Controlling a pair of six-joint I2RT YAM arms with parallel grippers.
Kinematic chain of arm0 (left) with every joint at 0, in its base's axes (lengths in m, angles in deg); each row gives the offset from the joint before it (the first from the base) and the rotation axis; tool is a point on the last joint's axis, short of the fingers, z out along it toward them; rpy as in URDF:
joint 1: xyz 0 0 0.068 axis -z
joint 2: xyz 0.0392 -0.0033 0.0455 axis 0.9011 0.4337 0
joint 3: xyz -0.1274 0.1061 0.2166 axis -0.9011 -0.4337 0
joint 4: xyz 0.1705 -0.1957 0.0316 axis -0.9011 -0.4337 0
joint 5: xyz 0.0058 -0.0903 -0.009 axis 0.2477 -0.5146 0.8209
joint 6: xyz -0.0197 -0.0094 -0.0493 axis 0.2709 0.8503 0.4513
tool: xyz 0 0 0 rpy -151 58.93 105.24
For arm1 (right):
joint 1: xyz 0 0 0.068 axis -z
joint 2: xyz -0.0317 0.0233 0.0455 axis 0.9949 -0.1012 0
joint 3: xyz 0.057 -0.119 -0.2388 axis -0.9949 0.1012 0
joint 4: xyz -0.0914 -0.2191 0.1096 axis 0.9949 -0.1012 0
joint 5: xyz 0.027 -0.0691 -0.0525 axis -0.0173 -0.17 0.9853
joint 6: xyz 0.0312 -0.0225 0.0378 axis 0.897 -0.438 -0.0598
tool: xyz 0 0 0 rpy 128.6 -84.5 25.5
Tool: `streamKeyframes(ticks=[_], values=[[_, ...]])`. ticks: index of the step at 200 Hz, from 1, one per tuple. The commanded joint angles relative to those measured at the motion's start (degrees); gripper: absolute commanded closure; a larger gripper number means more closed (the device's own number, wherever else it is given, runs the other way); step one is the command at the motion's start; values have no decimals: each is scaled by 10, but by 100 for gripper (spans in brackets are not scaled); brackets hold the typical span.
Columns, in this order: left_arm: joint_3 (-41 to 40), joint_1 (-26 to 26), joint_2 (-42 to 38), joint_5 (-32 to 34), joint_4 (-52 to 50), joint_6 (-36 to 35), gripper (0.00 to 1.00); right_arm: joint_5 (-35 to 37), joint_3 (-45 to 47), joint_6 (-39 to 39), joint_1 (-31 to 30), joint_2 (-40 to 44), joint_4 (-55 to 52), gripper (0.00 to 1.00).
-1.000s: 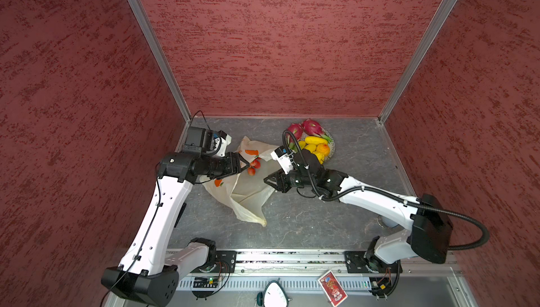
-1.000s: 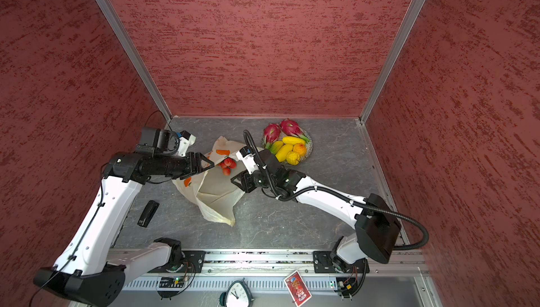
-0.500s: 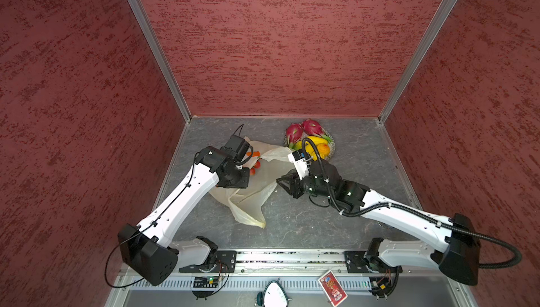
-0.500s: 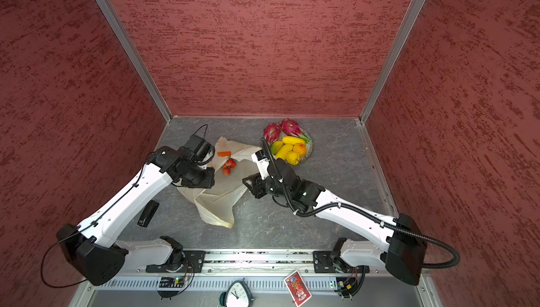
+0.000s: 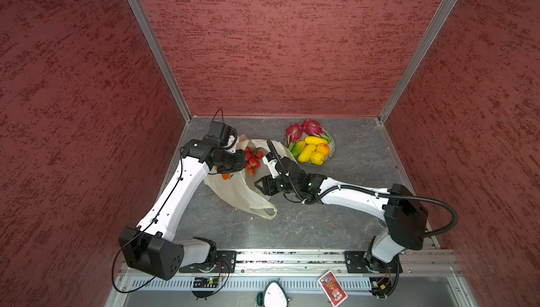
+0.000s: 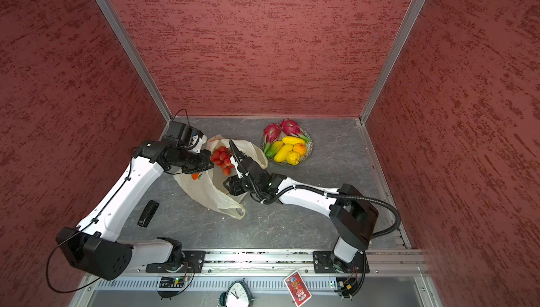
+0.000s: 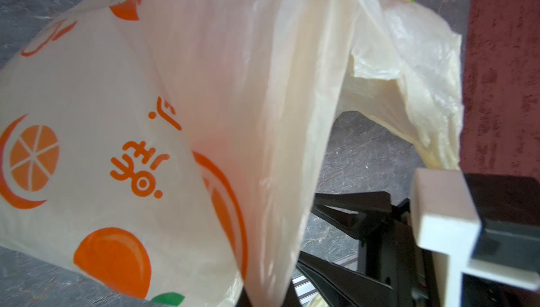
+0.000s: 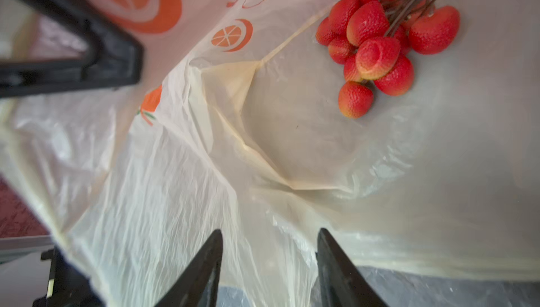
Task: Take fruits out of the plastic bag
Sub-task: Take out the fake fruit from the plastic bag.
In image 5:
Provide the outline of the red lychee bunch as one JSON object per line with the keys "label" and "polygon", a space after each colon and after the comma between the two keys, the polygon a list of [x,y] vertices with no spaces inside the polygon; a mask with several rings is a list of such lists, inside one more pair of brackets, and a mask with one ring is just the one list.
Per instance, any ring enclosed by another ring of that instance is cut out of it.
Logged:
{"label": "red lychee bunch", "polygon": [[264,153],[260,148],[255,147],[246,147],[244,151],[246,154],[246,173],[250,176],[254,176],[261,167],[261,160]]}

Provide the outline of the fruit print plastic bag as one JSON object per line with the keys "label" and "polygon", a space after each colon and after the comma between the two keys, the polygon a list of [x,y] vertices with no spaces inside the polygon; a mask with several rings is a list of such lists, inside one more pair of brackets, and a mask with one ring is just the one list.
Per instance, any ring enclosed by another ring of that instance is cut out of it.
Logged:
{"label": "fruit print plastic bag", "polygon": [[[272,143],[280,157],[293,159],[291,152],[282,143],[276,140],[272,140]],[[241,135],[239,142],[236,144],[236,149],[244,150],[246,147],[260,148],[264,155],[269,153],[266,140],[250,140]],[[232,207],[268,220],[273,219],[277,215],[277,208],[269,201],[269,196],[263,195],[254,185],[260,178],[271,174],[269,168],[261,162],[261,166],[256,170],[254,176],[250,175],[246,170],[232,173],[228,179],[224,179],[223,175],[210,175],[205,178],[204,183],[220,199]]]}

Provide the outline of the green mango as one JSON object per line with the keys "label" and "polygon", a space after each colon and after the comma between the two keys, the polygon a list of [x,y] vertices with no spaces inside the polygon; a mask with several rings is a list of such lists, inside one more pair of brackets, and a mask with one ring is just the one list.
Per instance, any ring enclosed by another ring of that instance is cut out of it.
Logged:
{"label": "green mango", "polygon": [[306,146],[307,144],[303,140],[299,140],[298,142],[296,142],[291,149],[291,154],[293,155],[293,157],[297,159]]}

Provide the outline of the orange yellow fruit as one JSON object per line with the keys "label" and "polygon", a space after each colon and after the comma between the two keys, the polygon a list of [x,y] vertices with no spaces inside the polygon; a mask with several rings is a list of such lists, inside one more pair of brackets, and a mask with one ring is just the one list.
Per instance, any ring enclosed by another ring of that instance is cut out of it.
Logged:
{"label": "orange yellow fruit", "polygon": [[316,151],[322,153],[324,156],[328,156],[331,153],[331,148],[327,144],[319,144]]}

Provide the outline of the pink dragon fruit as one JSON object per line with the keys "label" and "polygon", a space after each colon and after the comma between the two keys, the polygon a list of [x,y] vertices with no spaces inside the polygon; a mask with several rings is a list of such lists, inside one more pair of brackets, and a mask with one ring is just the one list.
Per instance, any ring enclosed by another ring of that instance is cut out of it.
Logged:
{"label": "pink dragon fruit", "polygon": [[285,132],[285,141],[288,149],[291,151],[295,144],[303,135],[303,127],[301,124],[291,124]]}
{"label": "pink dragon fruit", "polygon": [[319,138],[323,138],[328,142],[333,142],[333,139],[326,134],[320,123],[312,120],[311,118],[308,118],[307,120],[302,122],[302,128],[303,131],[309,136],[316,136]]}

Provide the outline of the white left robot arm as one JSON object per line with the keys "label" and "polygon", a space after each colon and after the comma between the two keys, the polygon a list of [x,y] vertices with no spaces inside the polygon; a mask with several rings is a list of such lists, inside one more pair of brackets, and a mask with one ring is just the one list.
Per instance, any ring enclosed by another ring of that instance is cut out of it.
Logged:
{"label": "white left robot arm", "polygon": [[212,263],[214,248],[203,238],[175,242],[181,217],[198,186],[212,170],[234,173],[245,166],[236,138],[191,140],[181,148],[179,165],[150,211],[136,228],[122,230],[119,253],[130,268],[169,280],[182,267]]}

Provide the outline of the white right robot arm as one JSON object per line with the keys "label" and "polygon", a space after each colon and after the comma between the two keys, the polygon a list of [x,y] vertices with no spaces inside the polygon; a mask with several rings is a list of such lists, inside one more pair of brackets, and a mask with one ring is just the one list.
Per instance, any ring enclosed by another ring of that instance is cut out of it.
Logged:
{"label": "white right robot arm", "polygon": [[406,187],[361,187],[306,173],[288,157],[277,159],[267,154],[262,160],[270,174],[256,181],[255,186],[263,194],[293,194],[297,203],[338,205],[384,222],[385,229],[372,239],[364,254],[364,263],[371,271],[385,270],[405,250],[423,249],[428,212]]}

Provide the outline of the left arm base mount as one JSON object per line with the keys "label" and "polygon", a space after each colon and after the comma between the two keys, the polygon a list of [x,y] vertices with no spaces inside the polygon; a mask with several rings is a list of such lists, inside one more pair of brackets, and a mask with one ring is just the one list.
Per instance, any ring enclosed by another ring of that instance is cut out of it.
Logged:
{"label": "left arm base mount", "polygon": [[238,252],[232,250],[214,250],[207,257],[207,262],[199,267],[201,273],[234,273]]}

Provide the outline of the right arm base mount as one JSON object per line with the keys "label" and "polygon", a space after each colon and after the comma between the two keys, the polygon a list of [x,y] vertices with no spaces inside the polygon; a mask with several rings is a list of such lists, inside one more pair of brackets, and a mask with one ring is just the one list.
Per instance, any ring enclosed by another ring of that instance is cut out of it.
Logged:
{"label": "right arm base mount", "polygon": [[349,274],[391,274],[403,273],[402,265],[397,264],[397,256],[389,263],[380,262],[378,259],[373,259],[369,262],[363,251],[346,251],[344,252],[345,265]]}

